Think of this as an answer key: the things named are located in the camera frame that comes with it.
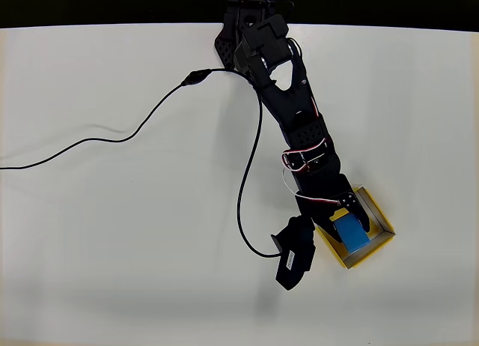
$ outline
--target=black background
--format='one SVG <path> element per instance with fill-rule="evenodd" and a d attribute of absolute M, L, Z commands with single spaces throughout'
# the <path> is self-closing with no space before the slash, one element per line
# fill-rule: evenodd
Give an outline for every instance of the black background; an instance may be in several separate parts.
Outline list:
<path fill-rule="evenodd" d="M 479 0 L 294 0 L 290 22 L 479 31 Z M 0 27 L 222 22 L 226 0 L 0 0 Z"/>

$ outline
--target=yellow box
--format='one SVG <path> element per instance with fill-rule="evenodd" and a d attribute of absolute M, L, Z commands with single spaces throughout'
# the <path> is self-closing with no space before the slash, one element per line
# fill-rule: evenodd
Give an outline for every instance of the yellow box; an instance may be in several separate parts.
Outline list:
<path fill-rule="evenodd" d="M 339 243 L 329 236 L 320 225 L 318 225 L 317 228 L 318 234 L 323 238 L 331 252 L 336 256 L 341 265 L 347 269 L 358 265 L 367 257 L 375 253 L 376 250 L 391 241 L 396 234 L 391 223 L 386 219 L 376 202 L 371 198 L 369 192 L 367 192 L 363 186 L 355 188 L 354 193 L 356 194 L 359 203 L 366 211 L 366 214 L 369 216 L 370 230 L 367 233 L 367 236 L 369 237 L 370 242 L 368 245 L 350 253 L 342 243 Z M 346 209 L 340 209 L 331 217 L 331 221 L 335 221 L 347 213 L 348 211 Z"/>

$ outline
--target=white surface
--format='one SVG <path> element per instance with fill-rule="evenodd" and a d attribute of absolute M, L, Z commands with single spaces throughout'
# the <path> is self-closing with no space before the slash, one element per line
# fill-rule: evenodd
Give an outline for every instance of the white surface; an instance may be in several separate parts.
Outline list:
<path fill-rule="evenodd" d="M 3 164 L 86 136 L 121 137 L 191 71 L 218 67 L 220 25 L 7 32 Z M 466 33 L 291 27 L 342 171 L 396 228 L 342 269 L 316 235 L 292 291 L 248 251 L 235 203 L 257 125 L 253 90 L 212 75 L 124 145 L 83 145 L 1 174 L 4 333 L 130 345 L 386 345 L 472 337 L 475 165 Z M 298 211 L 265 113 L 245 189 L 251 242 L 274 252 Z"/>

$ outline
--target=sticker label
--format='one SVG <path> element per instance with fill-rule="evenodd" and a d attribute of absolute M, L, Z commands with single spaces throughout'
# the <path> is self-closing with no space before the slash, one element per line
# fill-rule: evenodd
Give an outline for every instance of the sticker label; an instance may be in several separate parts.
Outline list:
<path fill-rule="evenodd" d="M 294 260 L 294 252 L 290 250 L 290 254 L 287 256 L 286 267 L 289 271 L 291 271 L 291 267 L 293 266 Z"/>

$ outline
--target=blue block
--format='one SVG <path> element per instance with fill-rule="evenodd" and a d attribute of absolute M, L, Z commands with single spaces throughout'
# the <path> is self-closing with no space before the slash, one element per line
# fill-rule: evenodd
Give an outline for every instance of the blue block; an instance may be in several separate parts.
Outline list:
<path fill-rule="evenodd" d="M 333 223 L 348 252 L 358 251 L 363 246 L 369 244 L 370 241 L 366 231 L 364 231 L 361 223 L 352 213 L 347 213 Z"/>

